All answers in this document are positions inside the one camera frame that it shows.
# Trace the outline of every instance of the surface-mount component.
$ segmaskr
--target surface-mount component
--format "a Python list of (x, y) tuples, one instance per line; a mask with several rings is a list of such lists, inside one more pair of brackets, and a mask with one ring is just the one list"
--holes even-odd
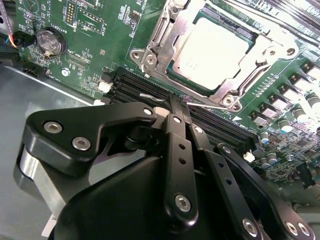
[(300, 164), (296, 167), (298, 175), (301, 179), (302, 185), (304, 189), (307, 189), (311, 186), (316, 185), (315, 179), (312, 176), (308, 164), (306, 162)]
[(300, 146), (300, 147), (304, 147), (304, 146), (308, 145), (309, 142), (306, 141), (306, 140), (304, 140), (304, 139), (302, 139), (302, 140), (298, 141), (296, 144), (297, 144), (298, 146)]
[(313, 149), (309, 149), (307, 151), (304, 152), (304, 154), (308, 157), (312, 157), (313, 155), (315, 155), (317, 152)]
[(312, 108), (312, 110), (317, 111), (317, 112), (320, 110), (320, 98), (319, 97), (312, 96), (307, 101), (308, 101), (310, 107)]
[(260, 162), (263, 169), (267, 169), (271, 166), (266, 157), (261, 158)]
[(289, 154), (289, 155), (286, 155), (285, 156), (285, 159), (288, 161), (288, 162), (292, 162), (294, 159), (294, 156), (292, 154)]
[(278, 122), (279, 128), (281, 132), (287, 134), (290, 133), (293, 129), (293, 127), (290, 125), (290, 122), (288, 120), (280, 120)]
[(268, 123), (268, 120), (264, 116), (260, 115), (258, 112), (254, 112), (251, 115), (251, 119), (258, 126), (264, 126)]
[(312, 88), (312, 84), (299, 74), (292, 76), (290, 82), (293, 86), (304, 92), (309, 91)]
[(293, 183), (295, 180), (294, 180), (294, 177), (292, 176), (292, 174), (289, 174), (287, 177), (286, 177), (287, 181), (289, 183)]
[(269, 137), (266, 131), (260, 133), (260, 142), (263, 144), (269, 143)]
[(279, 95), (276, 95), (276, 94), (272, 95), (269, 98), (269, 101), (273, 107), (275, 107), (276, 109), (279, 109), (280, 111), (283, 111), (288, 106), (287, 101), (283, 97), (280, 97)]
[(305, 123), (309, 119), (309, 117), (302, 108), (297, 108), (293, 110), (292, 114), (298, 123)]
[(292, 177), (293, 177), (294, 180), (299, 180), (299, 179), (300, 179), (300, 176), (299, 176), (298, 171), (294, 171), (294, 172), (292, 173)]
[(270, 119), (273, 119), (275, 116), (277, 116), (277, 111), (266, 103), (260, 106), (260, 112), (262, 115)]
[(267, 156), (266, 156), (266, 158), (267, 158), (267, 160), (268, 160), (268, 163), (270, 164), (270, 165), (273, 165), (273, 164), (275, 164), (275, 163), (277, 163), (278, 162), (278, 160), (277, 160), (277, 155), (275, 154), (275, 153), (269, 153)]
[(65, 53), (67, 41), (60, 31), (46, 26), (36, 33), (37, 45), (40, 52), (47, 59), (52, 59)]
[(310, 77), (320, 80), (320, 67), (313, 62), (305, 64), (302, 70)]
[(279, 88), (279, 92), (282, 94), (282, 96), (284, 96), (286, 99), (289, 99), (290, 101), (296, 101), (302, 97), (301, 94), (299, 94), (296, 90), (294, 90), (287, 84), (281, 86)]

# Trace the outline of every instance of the chip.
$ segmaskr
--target chip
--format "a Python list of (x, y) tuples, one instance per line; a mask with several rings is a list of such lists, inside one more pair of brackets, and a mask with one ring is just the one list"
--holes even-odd
[(135, 21), (135, 22), (138, 22), (139, 20), (139, 17), (140, 17), (140, 13), (136, 12), (136, 11), (133, 11), (132, 14), (131, 14), (131, 20)]
[(308, 143), (309, 143), (308, 141), (302, 139), (301, 141), (298, 141), (296, 144), (300, 147), (303, 147), (303, 146), (307, 145)]
[(282, 171), (282, 170), (279, 170), (279, 171), (277, 171), (277, 172), (276, 172), (276, 174), (278, 174), (278, 175), (281, 175), (281, 176), (282, 176), (282, 175), (285, 175), (286, 173), (285, 173), (284, 171)]
[(265, 147), (265, 151), (266, 151), (266, 152), (270, 152), (270, 151), (272, 151), (272, 149), (273, 149), (273, 148), (272, 148), (271, 146), (266, 146), (266, 147)]
[(305, 151), (304, 154), (305, 154), (306, 156), (308, 156), (308, 157), (312, 157), (313, 155), (316, 154), (316, 151), (310, 149), (310, 150)]

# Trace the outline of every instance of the silver screw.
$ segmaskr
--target silver screw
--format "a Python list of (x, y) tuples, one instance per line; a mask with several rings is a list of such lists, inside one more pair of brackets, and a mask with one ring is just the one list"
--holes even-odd
[(290, 231), (290, 233), (292, 233), (295, 236), (298, 236), (298, 231), (297, 231), (296, 227), (291, 222), (286, 221), (285, 225), (288, 228), (288, 230)]
[(298, 226), (300, 227), (301, 231), (303, 232), (303, 234), (310, 236), (310, 232), (309, 230), (305, 227), (305, 225), (303, 225), (302, 223), (298, 222)]
[(234, 103), (234, 98), (232, 96), (226, 96), (223, 100), (222, 100), (222, 104), (225, 106), (230, 106), (231, 104)]
[(178, 194), (175, 196), (175, 204), (182, 212), (189, 212), (191, 210), (191, 204), (187, 197)]
[(58, 134), (62, 131), (62, 126), (55, 121), (48, 121), (43, 125), (44, 130), (51, 134)]
[(149, 65), (154, 65), (157, 63), (157, 59), (151, 54), (146, 57), (146, 61)]
[(248, 232), (248, 234), (250, 234), (252, 237), (255, 238), (258, 236), (258, 230), (256, 226), (248, 218), (244, 218), (242, 220), (242, 225), (244, 229)]
[(223, 150), (224, 150), (227, 154), (231, 153), (230, 149), (227, 148), (226, 146), (223, 147)]
[(202, 129), (200, 128), (200, 127), (198, 127), (198, 126), (196, 126), (195, 128), (194, 128), (198, 133), (200, 133), (200, 134), (202, 134), (204, 131), (202, 131)]
[(173, 120), (175, 120), (178, 124), (181, 123), (181, 120), (177, 118), (176, 116), (173, 117)]
[(148, 108), (144, 108), (143, 111), (145, 114), (152, 115), (152, 111), (149, 110)]
[(91, 144), (85, 137), (78, 136), (72, 140), (72, 146), (79, 151), (87, 151)]

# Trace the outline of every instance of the screw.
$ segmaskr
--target screw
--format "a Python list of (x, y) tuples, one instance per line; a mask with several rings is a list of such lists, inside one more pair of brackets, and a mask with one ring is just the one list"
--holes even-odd
[(148, 108), (144, 108), (143, 111), (145, 114), (152, 115), (152, 111), (149, 110)]
[(177, 118), (176, 116), (173, 117), (173, 120), (175, 120), (178, 124), (181, 123), (181, 120)]
[(286, 51), (286, 54), (288, 56), (291, 56), (293, 55), (294, 53), (296, 52), (296, 50), (294, 48), (289, 48), (287, 51)]
[(234, 98), (232, 96), (226, 96), (223, 100), (222, 100), (222, 104), (225, 106), (230, 106), (231, 104), (234, 103)]
[(62, 76), (68, 77), (70, 75), (70, 70), (68, 68), (64, 68), (61, 71)]
[(147, 61), (147, 63), (149, 64), (149, 65), (154, 65), (154, 64), (156, 64), (156, 62), (157, 62), (157, 59), (153, 56), (153, 55), (148, 55), (147, 57), (146, 57), (146, 61)]
[(43, 125), (44, 130), (51, 134), (58, 134), (62, 131), (62, 126), (55, 121), (48, 121)]
[(175, 204), (182, 212), (187, 213), (191, 210), (190, 201), (182, 194), (175, 196)]
[(200, 134), (202, 134), (204, 131), (202, 131), (202, 129), (200, 128), (200, 127), (198, 127), (198, 126), (196, 126), (195, 128), (194, 128), (198, 133), (200, 133)]
[(300, 227), (301, 231), (307, 235), (310, 236), (310, 232), (309, 230), (305, 227), (305, 225), (303, 225), (302, 223), (298, 222), (298, 226)]
[(298, 236), (298, 231), (297, 231), (296, 227), (291, 222), (286, 221), (285, 225), (288, 228), (288, 230), (290, 231), (290, 233), (292, 233), (295, 236)]
[(250, 234), (252, 237), (255, 238), (258, 236), (258, 230), (256, 226), (248, 218), (244, 218), (242, 220), (242, 225), (244, 229), (248, 232), (248, 234)]
[(85, 137), (78, 136), (72, 140), (72, 146), (79, 151), (87, 151), (91, 144)]
[(172, 12), (174, 13), (174, 14), (177, 14), (178, 13), (178, 8), (176, 8), (175, 6), (172, 8)]
[(223, 147), (223, 150), (224, 150), (227, 154), (231, 153), (230, 149), (227, 148), (226, 146)]

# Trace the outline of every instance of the white label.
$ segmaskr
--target white label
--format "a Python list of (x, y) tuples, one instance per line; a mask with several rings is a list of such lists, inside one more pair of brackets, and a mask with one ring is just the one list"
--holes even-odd
[(41, 236), (48, 238), (52, 229), (54, 229), (55, 225), (57, 223), (57, 219), (55, 218), (55, 216), (53, 214), (51, 214), (48, 222), (46, 223)]

